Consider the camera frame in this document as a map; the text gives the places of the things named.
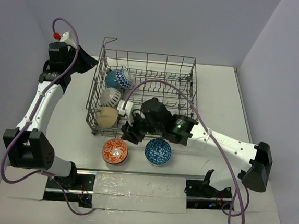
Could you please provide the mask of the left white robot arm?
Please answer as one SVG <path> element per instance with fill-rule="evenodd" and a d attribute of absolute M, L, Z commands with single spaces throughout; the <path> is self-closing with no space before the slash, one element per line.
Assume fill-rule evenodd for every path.
<path fill-rule="evenodd" d="M 50 43 L 48 52 L 49 59 L 38 78 L 38 89 L 28 112 L 15 129 L 4 131 L 4 159 L 12 167 L 49 175 L 63 188 L 70 189 L 78 182 L 76 165 L 56 156 L 45 133 L 71 75 L 89 71 L 98 61 L 74 42 L 63 40 Z"/>

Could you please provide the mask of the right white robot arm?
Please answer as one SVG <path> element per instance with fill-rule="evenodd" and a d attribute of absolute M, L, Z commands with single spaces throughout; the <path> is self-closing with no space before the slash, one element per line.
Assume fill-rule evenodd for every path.
<path fill-rule="evenodd" d="M 266 191 L 273 165 L 267 143 L 245 143 L 205 127 L 198 119 L 173 115 L 156 97 L 144 102 L 139 113 L 135 111 L 131 101 L 118 103 L 118 114 L 127 117 L 121 128 L 123 140 L 138 144 L 147 134 L 155 134 L 168 142 L 196 147 L 224 158 L 226 169 L 210 169 L 205 175 L 202 189 L 207 196 L 215 196 L 237 180 L 254 192 Z"/>

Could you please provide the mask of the red patterned bowl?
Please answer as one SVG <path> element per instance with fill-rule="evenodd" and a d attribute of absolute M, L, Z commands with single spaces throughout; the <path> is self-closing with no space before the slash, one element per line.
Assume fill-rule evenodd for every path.
<path fill-rule="evenodd" d="M 127 69 L 119 69 L 115 71 L 115 79 L 122 89 L 129 89 L 132 86 L 134 77 Z"/>

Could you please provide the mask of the plain blue bowl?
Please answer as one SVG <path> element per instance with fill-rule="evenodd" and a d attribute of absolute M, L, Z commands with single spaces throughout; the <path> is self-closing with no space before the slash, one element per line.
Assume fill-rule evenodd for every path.
<path fill-rule="evenodd" d="M 116 88 L 117 80 L 115 79 L 116 72 L 114 70 L 108 72 L 105 78 L 105 84 L 107 88 Z"/>

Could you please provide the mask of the yellow bowl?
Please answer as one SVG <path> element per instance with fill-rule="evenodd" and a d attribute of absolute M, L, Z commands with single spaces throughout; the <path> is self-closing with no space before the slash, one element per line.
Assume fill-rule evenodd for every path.
<path fill-rule="evenodd" d="M 117 121 L 117 110 L 113 107 L 100 107 L 96 113 L 96 121 L 100 127 L 112 127 Z"/>

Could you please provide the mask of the orange floral bowl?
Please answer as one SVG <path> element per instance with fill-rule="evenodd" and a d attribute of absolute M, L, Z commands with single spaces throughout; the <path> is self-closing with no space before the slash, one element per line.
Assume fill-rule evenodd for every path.
<path fill-rule="evenodd" d="M 102 158 L 111 165 L 124 162 L 127 156 L 128 146 L 122 139 L 112 138 L 102 147 Z"/>

